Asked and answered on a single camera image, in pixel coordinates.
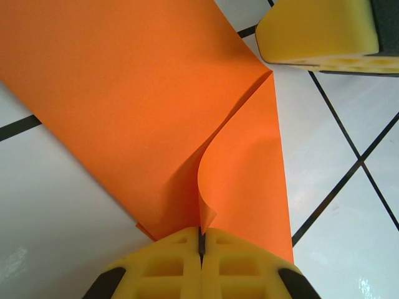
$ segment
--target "black grout line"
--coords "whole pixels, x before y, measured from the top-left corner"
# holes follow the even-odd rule
[[[370,173],[370,171],[368,170],[366,164],[364,163],[364,161],[361,162],[362,164],[362,168],[364,170],[364,172],[366,173],[366,176],[368,178],[368,180],[370,181],[370,183],[372,184],[375,192],[377,193],[378,197],[380,198],[383,206],[385,207],[385,210],[387,210],[389,217],[391,217],[392,222],[394,223],[394,225],[396,226],[397,230],[399,230],[399,222],[396,219],[394,213],[392,212],[390,206],[388,205],[387,201],[385,200],[384,196],[381,193],[380,188],[378,188],[376,182],[374,181],[372,174]]]
[[[319,204],[319,206],[313,211],[313,213],[306,219],[302,226],[297,230],[297,232],[292,236],[292,246],[294,247],[298,241],[304,236],[304,234],[310,229],[312,224],[319,218],[321,213],[325,208],[332,202],[334,197],[339,191],[346,185],[349,179],[355,174],[356,170],[360,167],[361,162],[356,161],[356,163],[348,170],[348,172],[343,176],[343,178],[338,182],[338,184],[331,190],[329,195]]]
[[[355,153],[357,157],[356,163],[349,169],[349,171],[345,174],[345,176],[338,182],[338,184],[331,190],[331,192],[327,195],[327,197],[322,201],[322,203],[315,209],[315,211],[308,217],[308,219],[302,224],[302,226],[298,229],[298,231],[292,236],[292,246],[294,247],[298,241],[304,236],[304,234],[310,229],[312,224],[317,220],[317,218],[321,215],[321,213],[327,208],[327,206],[332,202],[334,197],[338,194],[338,192],[345,186],[345,184],[349,181],[349,179],[353,176],[356,170],[361,166],[365,171],[368,180],[370,181],[371,185],[373,186],[375,192],[377,193],[378,198],[381,200],[384,208],[388,212],[391,220],[393,221],[395,227],[399,230],[399,223],[393,214],[390,206],[388,205],[387,201],[385,200],[383,194],[381,193],[380,189],[378,188],[376,182],[374,181],[370,171],[366,167],[364,161],[370,156],[372,151],[377,147],[377,145],[381,142],[381,140],[388,134],[388,132],[393,128],[396,122],[399,120],[399,112],[393,117],[393,119],[389,122],[389,124],[382,130],[382,132],[377,136],[377,138],[372,142],[372,144],[366,149],[363,155],[360,155],[358,152],[355,144],[353,143],[352,139],[350,138],[347,130],[345,129],[344,125],[342,124],[337,112],[335,111],[334,107],[331,104],[327,94],[324,92],[320,82],[317,80],[316,76],[313,72],[309,71],[309,75],[312,78],[313,82],[315,83],[317,89],[319,90],[322,98],[324,99],[325,103],[327,104],[331,114],[333,115],[334,119],[336,120],[339,128],[341,129],[342,133],[344,134],[345,139],[347,140],[349,146],[351,147],[352,151]]]
[[[368,156],[372,153],[372,151],[377,147],[377,145],[381,142],[381,140],[388,134],[388,132],[395,126],[395,123],[397,123],[399,120],[399,112],[392,118],[392,120],[387,124],[387,126],[382,130],[382,132],[377,136],[377,138],[374,139],[372,144],[365,150],[363,153],[361,159],[362,161],[365,161]]]
[[[0,141],[6,140],[41,124],[41,121],[34,115],[10,123],[9,125],[0,128]]]
[[[325,94],[324,89],[322,88],[320,82],[317,80],[315,74],[311,71],[309,71],[309,75],[312,78],[313,82],[315,83],[317,89],[319,90],[320,94],[322,95],[322,98],[324,99],[324,102],[327,104],[328,108],[330,109],[330,112],[332,116],[335,118],[335,121],[337,122],[339,128],[341,129],[342,133],[344,134],[345,139],[348,141],[350,148],[352,151],[355,153],[356,158],[360,159],[360,153],[358,152],[355,144],[353,143],[352,139],[350,138],[347,130],[345,129],[344,125],[341,122],[341,119],[339,118],[337,112],[335,111],[334,107],[332,106],[328,96]]]
[[[240,38],[243,39],[244,37],[251,36],[252,34],[254,34],[254,33],[255,33],[256,26],[257,26],[257,24],[256,24],[256,25],[253,25],[253,26],[251,26],[251,27],[245,28],[245,29],[243,29],[243,30],[240,30],[240,31],[238,31],[237,33],[238,33],[238,35],[240,36]]]

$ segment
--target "black rubber pad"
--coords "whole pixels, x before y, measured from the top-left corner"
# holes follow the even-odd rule
[[[380,44],[379,53],[372,55],[399,57],[399,1],[370,0],[370,4]]]
[[[126,269],[114,268],[101,274],[82,299],[111,299],[117,289]]]
[[[305,276],[286,268],[279,275],[292,299],[321,299]]]

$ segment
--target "orange paper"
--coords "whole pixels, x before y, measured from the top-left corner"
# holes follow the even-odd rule
[[[212,0],[0,12],[1,80],[144,231],[203,223],[292,259],[271,71]]]

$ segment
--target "white tile floor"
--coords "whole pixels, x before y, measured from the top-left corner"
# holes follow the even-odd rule
[[[216,2],[237,31],[270,9],[266,0]],[[254,36],[244,41],[259,55]],[[292,235],[319,216],[296,235],[296,264],[323,299],[397,298],[398,227],[362,167],[331,193],[357,157],[309,74],[271,68]],[[360,154],[398,118],[399,78],[316,77]],[[28,115],[0,85],[0,127]],[[365,164],[399,217],[398,153],[396,124]],[[0,298],[80,298],[106,264],[149,243],[134,225],[43,126],[0,142]]]

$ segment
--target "floor tile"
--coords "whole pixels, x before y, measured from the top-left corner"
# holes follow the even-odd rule
[[[32,113],[0,82],[0,128]]]
[[[269,67],[270,69],[273,69],[272,67],[270,67],[269,65],[267,65],[265,63],[265,61],[262,60],[261,54],[259,53],[259,49],[257,47],[257,43],[256,43],[256,38],[255,38],[255,34],[251,35],[251,36],[247,36],[243,38],[243,41],[245,42],[245,44],[252,50],[252,52],[255,54],[255,56],[267,67]]]
[[[256,25],[270,10],[266,0],[215,0],[236,31]]]
[[[81,298],[150,241],[44,128],[0,143],[1,298]]]
[[[359,169],[294,247],[323,299],[397,298],[399,233]]]
[[[254,51],[254,37],[244,39]],[[355,163],[323,98],[306,71],[273,66],[294,234]]]
[[[397,78],[315,73],[360,154],[399,112]]]
[[[399,220],[399,123],[382,139],[365,163]]]

